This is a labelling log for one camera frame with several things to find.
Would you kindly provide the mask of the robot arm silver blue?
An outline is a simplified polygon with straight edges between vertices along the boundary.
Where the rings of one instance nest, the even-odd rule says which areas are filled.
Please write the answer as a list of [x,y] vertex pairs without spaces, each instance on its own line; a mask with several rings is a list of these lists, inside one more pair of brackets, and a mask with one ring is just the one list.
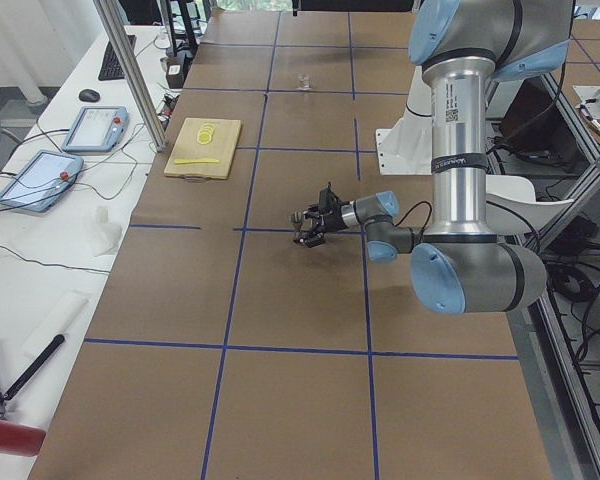
[[498,241],[486,218],[488,160],[485,94],[489,81],[549,73],[566,59],[571,1],[427,1],[417,15],[409,57],[432,91],[433,222],[399,227],[390,191],[350,202],[324,189],[295,213],[294,240],[320,245],[326,234],[362,226],[370,259],[411,258],[414,291],[442,314],[506,312],[543,292],[538,255]]

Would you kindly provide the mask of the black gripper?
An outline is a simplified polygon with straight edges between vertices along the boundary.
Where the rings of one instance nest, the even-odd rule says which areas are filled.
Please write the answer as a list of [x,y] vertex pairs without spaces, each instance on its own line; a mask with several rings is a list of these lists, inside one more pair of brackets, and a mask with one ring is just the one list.
[[318,222],[315,231],[298,231],[294,233],[293,242],[305,247],[316,247],[325,243],[324,233],[346,230],[354,226],[354,204],[331,205],[320,207],[313,204],[306,210],[298,212],[301,222]]

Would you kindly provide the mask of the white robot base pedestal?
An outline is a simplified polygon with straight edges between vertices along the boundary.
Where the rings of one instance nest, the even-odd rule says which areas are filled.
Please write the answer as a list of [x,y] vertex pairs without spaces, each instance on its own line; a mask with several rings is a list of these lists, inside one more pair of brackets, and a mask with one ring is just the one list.
[[417,66],[403,115],[391,129],[376,130],[379,170],[382,175],[431,175],[432,129],[444,120],[431,88]]

